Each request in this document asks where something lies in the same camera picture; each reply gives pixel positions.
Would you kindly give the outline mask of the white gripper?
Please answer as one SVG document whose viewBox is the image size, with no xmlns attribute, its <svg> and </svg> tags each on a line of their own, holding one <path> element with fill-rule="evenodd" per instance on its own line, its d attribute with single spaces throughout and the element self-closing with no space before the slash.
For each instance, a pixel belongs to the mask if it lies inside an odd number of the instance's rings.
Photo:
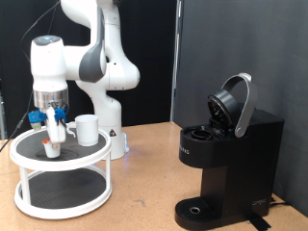
<svg viewBox="0 0 308 231">
<path fill-rule="evenodd" d="M 49 107 L 46 111 L 47 132 L 54 150 L 60 150 L 65 142 L 65 113 L 62 109 Z"/>
</svg>

